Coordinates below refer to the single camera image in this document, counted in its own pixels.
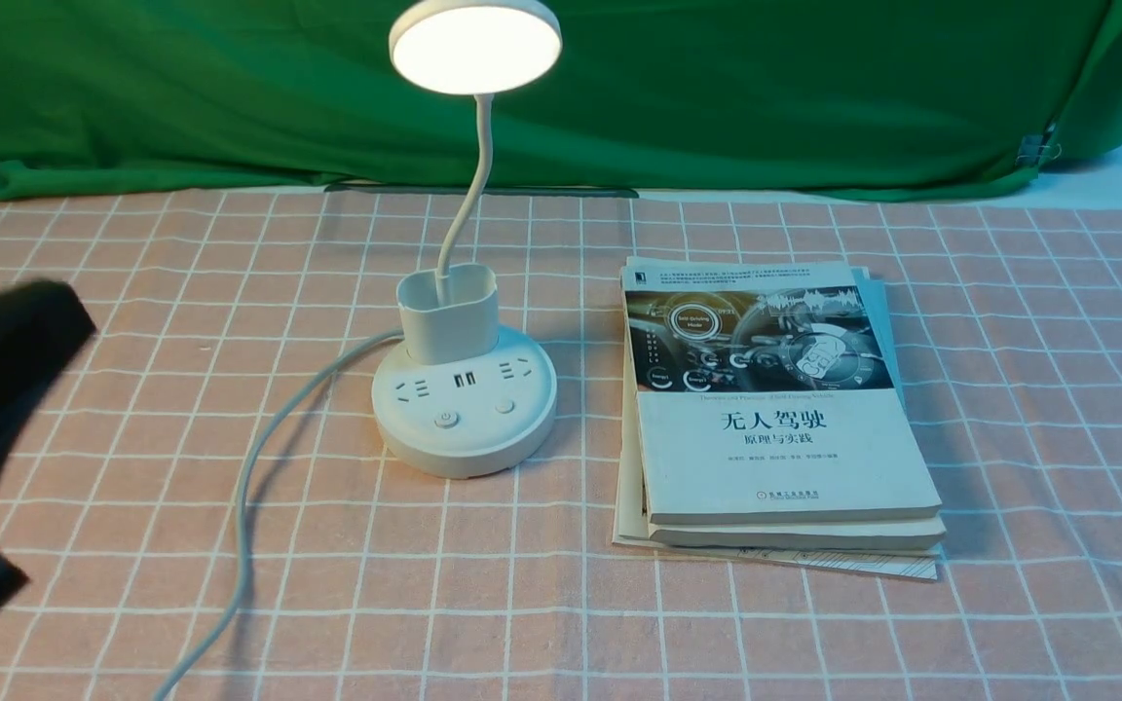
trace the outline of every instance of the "stack of books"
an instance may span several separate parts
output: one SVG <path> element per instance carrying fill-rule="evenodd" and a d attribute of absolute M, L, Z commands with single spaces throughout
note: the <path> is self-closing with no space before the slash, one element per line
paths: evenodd
<path fill-rule="evenodd" d="M 843 262 L 631 258 L 614 543 L 938 579 L 947 533 L 885 287 Z"/>

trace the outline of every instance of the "pink checkered tablecloth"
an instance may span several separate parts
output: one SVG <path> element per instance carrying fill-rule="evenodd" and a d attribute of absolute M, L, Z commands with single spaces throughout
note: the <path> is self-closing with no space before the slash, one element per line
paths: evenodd
<path fill-rule="evenodd" d="M 270 413 L 396 325 L 458 200 L 184 191 L 0 205 L 0 287 L 101 328 L 19 440 L 0 701 L 148 698 L 232 590 Z M 499 199 L 459 259 L 560 372 L 527 464 L 388 456 L 356 365 L 268 448 L 252 600 L 177 698 L 1122 701 L 1122 211 Z M 846 258 L 890 283 L 948 523 L 936 584 L 609 545 L 627 255 Z"/>

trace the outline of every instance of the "green backdrop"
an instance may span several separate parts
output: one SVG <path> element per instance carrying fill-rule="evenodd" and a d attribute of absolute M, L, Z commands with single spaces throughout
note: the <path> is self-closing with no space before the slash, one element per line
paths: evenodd
<path fill-rule="evenodd" d="M 0 200 L 463 186 L 472 101 L 393 72 L 408 0 L 0 0 Z M 1122 142 L 1122 0 L 550 0 L 494 186 L 1000 194 Z"/>

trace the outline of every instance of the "book cover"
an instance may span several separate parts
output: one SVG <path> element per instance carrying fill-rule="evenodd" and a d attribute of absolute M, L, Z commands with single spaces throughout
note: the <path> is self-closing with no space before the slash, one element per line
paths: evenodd
<path fill-rule="evenodd" d="M 624 268 L 655 525 L 931 519 L 940 498 L 850 268 Z"/>
<path fill-rule="evenodd" d="M 877 288 L 875 280 L 867 280 L 870 289 Z M 638 442 L 638 413 L 636 407 L 635 371 L 633 371 L 629 345 L 626 347 L 624 376 L 626 386 L 623 395 L 623 452 L 618 462 L 617 498 L 614 519 L 615 545 L 649 547 L 661 553 L 678 555 L 700 555 L 733 560 L 752 560 L 771 564 L 797 564 L 798 566 L 840 570 L 842 572 L 875 573 L 875 575 L 938 580 L 935 560 L 939 547 L 919 551 L 880 550 L 788 550 L 787 547 L 682 547 L 652 541 L 652 525 L 646 516 L 643 496 L 643 469 Z"/>

